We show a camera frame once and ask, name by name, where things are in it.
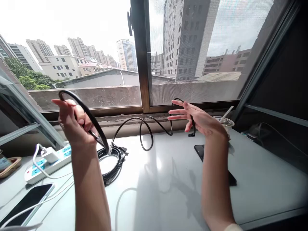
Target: smartphone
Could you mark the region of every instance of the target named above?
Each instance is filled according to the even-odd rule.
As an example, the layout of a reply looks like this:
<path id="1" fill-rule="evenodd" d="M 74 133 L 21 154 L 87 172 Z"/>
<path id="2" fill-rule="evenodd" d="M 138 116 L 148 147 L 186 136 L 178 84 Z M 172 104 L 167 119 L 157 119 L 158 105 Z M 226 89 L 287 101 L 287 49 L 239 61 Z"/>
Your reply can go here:
<path id="1" fill-rule="evenodd" d="M 198 154 L 198 156 L 200 157 L 200 159 L 203 162 L 203 155 L 204 155 L 204 144 L 200 144 L 200 145 L 195 145 L 195 150 Z M 236 179 L 234 178 L 234 176 L 231 174 L 231 172 L 229 172 L 229 185 L 230 186 L 236 186 Z"/>
<path id="2" fill-rule="evenodd" d="M 32 205 L 35 205 L 37 203 L 40 203 L 48 197 L 48 195 L 51 193 L 51 191 L 54 189 L 54 184 L 43 184 L 36 186 L 32 188 L 25 197 L 12 209 L 12 211 L 9 212 L 9 214 L 0 222 L 0 227 L 11 217 L 16 215 L 17 213 L 31 207 Z M 35 214 L 35 212 L 38 210 L 40 206 L 37 206 L 20 216 L 16 217 L 14 220 L 12 220 L 10 223 L 7 224 L 7 226 L 25 226 L 32 216 Z"/>

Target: power strip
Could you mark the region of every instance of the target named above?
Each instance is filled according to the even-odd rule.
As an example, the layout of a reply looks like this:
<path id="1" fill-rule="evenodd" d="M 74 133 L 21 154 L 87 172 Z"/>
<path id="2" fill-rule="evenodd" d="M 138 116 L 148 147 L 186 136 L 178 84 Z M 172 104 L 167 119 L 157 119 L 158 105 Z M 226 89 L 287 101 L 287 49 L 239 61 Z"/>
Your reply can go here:
<path id="1" fill-rule="evenodd" d="M 36 162 L 36 164 L 43 169 L 47 174 L 51 174 L 54 171 L 62 168 L 72 160 L 72 149 L 70 145 L 65 146 L 61 150 L 56 152 L 59 160 L 50 164 L 44 158 Z M 35 166 L 32 165 L 25 172 L 25 181 L 28 184 L 35 184 L 36 182 L 45 178 L 45 175 Z"/>

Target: hand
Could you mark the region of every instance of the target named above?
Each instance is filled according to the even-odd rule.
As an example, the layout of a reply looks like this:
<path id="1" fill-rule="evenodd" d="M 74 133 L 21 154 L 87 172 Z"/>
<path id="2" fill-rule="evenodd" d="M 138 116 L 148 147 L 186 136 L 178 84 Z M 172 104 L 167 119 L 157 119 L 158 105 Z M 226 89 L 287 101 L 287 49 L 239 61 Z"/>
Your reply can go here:
<path id="1" fill-rule="evenodd" d="M 186 125 L 185 132 L 189 132 L 192 124 L 192 118 L 195 121 L 196 129 L 198 129 L 199 132 L 205 135 L 205 137 L 209 137 L 210 135 L 219 134 L 223 137 L 226 137 L 228 139 L 227 132 L 225 128 L 217 121 L 215 118 L 211 117 L 209 114 L 207 114 L 205 111 L 201 110 L 200 108 L 187 103 L 186 101 L 182 103 L 181 101 L 172 100 L 173 104 L 179 105 L 184 107 L 184 109 L 176 109 L 176 110 L 170 110 L 169 114 L 181 114 L 181 115 L 173 115 L 169 116 L 169 120 L 177 120 L 177 119 L 187 119 L 189 122 Z"/>
<path id="2" fill-rule="evenodd" d="M 97 131 L 81 106 L 71 99 L 53 99 L 52 102 L 60 108 L 59 123 L 72 148 L 96 145 L 94 137 L 87 132 L 91 130 L 97 134 Z"/>

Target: tree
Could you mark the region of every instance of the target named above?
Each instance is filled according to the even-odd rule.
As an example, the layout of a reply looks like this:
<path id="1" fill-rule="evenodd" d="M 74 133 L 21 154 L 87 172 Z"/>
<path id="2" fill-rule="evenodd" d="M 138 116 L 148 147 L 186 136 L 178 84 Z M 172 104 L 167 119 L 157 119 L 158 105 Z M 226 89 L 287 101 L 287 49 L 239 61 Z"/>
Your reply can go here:
<path id="1" fill-rule="evenodd" d="M 54 83 L 59 82 L 41 72 L 28 70 L 26 66 L 16 58 L 5 58 L 5 62 L 27 90 L 50 89 L 54 88 Z"/>

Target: white desk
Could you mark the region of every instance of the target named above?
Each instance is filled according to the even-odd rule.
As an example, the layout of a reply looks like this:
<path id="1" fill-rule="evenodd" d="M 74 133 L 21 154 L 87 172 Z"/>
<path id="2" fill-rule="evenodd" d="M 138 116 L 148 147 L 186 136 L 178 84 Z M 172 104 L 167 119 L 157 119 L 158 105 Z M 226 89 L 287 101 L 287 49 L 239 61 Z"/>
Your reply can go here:
<path id="1" fill-rule="evenodd" d="M 235 220 L 249 229 L 301 214 L 308 192 L 308 176 L 234 130 L 230 130 L 228 168 L 237 179 L 231 187 Z M 145 147 L 150 136 L 142 136 Z M 130 153 L 118 178 L 106 187 L 113 231 L 208 230 L 201 214 L 202 162 L 194 145 L 204 144 L 200 133 L 154 134 L 154 146 L 145 152 L 139 137 L 118 138 L 115 143 Z M 7 180 L 0 182 L 0 219 L 25 196 L 23 174 L 31 158 Z M 72 171 L 71 164 L 53 176 Z M 45 178 L 37 185 L 55 182 L 54 194 L 73 181 Z M 30 224 L 43 220 L 38 230 L 74 230 L 74 186 L 43 204 Z"/>

